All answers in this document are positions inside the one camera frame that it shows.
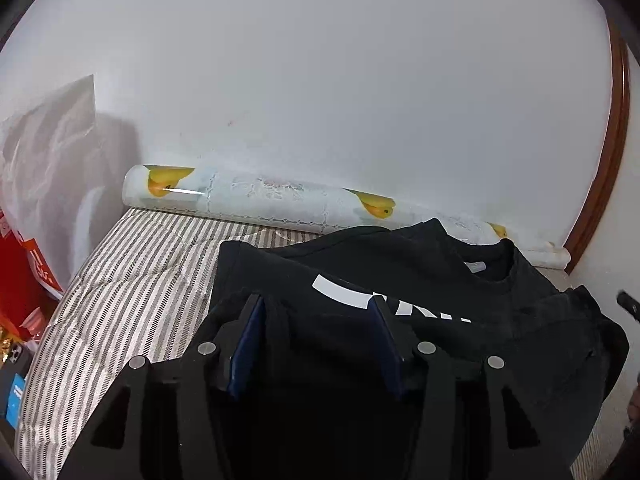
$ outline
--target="black t-shirt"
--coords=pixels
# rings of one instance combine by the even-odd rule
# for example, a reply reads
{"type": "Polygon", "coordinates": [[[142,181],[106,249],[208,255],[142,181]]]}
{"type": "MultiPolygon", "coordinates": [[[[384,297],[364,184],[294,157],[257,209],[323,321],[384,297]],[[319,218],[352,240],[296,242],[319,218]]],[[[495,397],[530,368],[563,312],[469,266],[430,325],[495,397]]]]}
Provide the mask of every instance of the black t-shirt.
{"type": "MultiPolygon", "coordinates": [[[[314,460],[321,462],[318,476],[339,467],[350,478],[402,478],[420,403],[411,396],[395,402],[385,391],[365,308],[373,293],[386,296],[396,319],[418,338],[453,357],[503,357],[567,465],[628,351],[622,329],[583,287],[560,294],[510,240],[471,246],[449,237],[437,220],[391,232],[352,228],[269,250],[223,243],[213,322],[234,319],[250,292],[270,298],[272,307],[246,395],[251,400],[241,410],[228,409],[238,478],[258,474],[251,463],[261,468],[265,462],[266,470],[293,478],[298,463],[314,460]],[[486,269],[473,273],[467,264],[486,269]],[[310,403],[300,403],[301,392],[310,403]],[[314,428],[312,446],[296,436],[304,437],[305,428],[314,428]],[[243,462],[242,450],[249,448],[254,458],[243,462]],[[346,467],[349,460],[356,463],[346,467]]],[[[461,385],[459,393],[478,396],[472,385],[461,385]]]]}

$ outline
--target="red plastic packaging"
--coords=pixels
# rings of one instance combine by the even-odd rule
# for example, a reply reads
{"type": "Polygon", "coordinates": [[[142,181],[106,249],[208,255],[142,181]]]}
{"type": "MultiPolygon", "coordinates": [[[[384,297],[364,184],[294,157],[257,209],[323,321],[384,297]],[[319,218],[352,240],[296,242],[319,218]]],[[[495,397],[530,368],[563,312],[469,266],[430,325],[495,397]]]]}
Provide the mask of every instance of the red plastic packaging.
{"type": "Polygon", "coordinates": [[[46,294],[31,273],[27,254],[0,210],[0,324],[27,340],[31,334],[21,323],[38,308],[46,294]]]}

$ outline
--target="striped mattress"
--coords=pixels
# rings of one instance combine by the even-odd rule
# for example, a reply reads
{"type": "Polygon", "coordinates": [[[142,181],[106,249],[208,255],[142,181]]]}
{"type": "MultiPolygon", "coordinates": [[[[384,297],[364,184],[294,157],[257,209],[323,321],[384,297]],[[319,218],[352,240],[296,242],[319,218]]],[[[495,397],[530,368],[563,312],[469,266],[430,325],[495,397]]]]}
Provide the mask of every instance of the striped mattress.
{"type": "MultiPolygon", "coordinates": [[[[129,358],[143,354],[157,362],[183,353],[207,313],[223,241],[266,248],[315,237],[128,210],[73,279],[40,343],[15,442],[28,473],[35,480],[56,478],[83,425],[129,358]]],[[[556,286],[566,281],[564,272],[552,272],[557,276],[545,275],[556,286]]],[[[597,478],[620,444],[626,399],[620,401],[615,393],[574,463],[577,480],[597,478]]]]}

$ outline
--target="shirt tag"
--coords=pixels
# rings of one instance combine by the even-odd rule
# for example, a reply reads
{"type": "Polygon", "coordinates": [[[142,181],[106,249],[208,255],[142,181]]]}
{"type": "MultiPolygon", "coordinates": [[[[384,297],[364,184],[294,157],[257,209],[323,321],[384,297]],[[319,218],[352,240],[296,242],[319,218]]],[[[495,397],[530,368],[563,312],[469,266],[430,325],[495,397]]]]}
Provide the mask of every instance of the shirt tag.
{"type": "Polygon", "coordinates": [[[465,265],[469,267],[469,270],[474,274],[486,270],[486,263],[484,262],[465,262],[465,265]]]}

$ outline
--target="orange label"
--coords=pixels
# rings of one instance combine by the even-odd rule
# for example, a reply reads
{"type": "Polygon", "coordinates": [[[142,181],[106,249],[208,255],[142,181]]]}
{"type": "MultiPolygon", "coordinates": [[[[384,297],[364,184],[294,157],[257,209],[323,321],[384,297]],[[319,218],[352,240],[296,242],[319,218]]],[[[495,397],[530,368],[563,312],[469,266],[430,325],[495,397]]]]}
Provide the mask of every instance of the orange label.
{"type": "Polygon", "coordinates": [[[27,252],[30,254],[30,259],[33,262],[39,279],[49,285],[51,288],[55,288],[56,290],[62,292],[62,287],[58,285],[58,282],[53,276],[53,272],[51,272],[51,269],[49,269],[49,266],[47,265],[44,256],[42,256],[35,238],[32,238],[31,240],[24,240],[22,238],[22,235],[18,233],[18,241],[20,242],[20,245],[27,249],[27,252]]]}

